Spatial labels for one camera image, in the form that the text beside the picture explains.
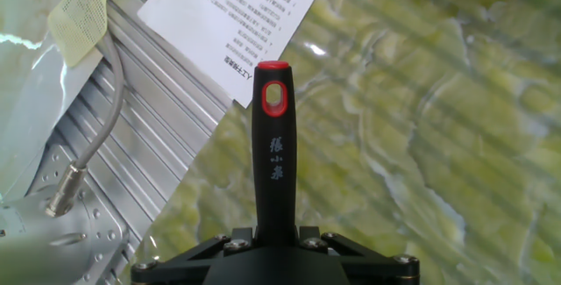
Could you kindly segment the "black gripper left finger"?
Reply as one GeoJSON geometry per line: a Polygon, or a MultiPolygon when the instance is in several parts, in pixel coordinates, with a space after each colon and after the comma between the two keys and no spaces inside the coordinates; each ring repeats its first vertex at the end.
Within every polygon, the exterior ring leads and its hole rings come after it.
{"type": "Polygon", "coordinates": [[[203,284],[210,268],[253,248],[252,228],[218,234],[167,261],[144,260],[131,268],[132,284],[203,284]]]}

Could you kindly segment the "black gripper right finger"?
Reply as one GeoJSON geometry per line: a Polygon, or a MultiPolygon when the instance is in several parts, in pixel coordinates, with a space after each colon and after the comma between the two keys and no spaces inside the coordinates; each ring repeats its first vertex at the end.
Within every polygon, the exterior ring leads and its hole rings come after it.
{"type": "Polygon", "coordinates": [[[329,284],[419,285],[420,261],[409,254],[385,256],[335,232],[298,228],[302,250],[319,255],[311,263],[329,284]]]}

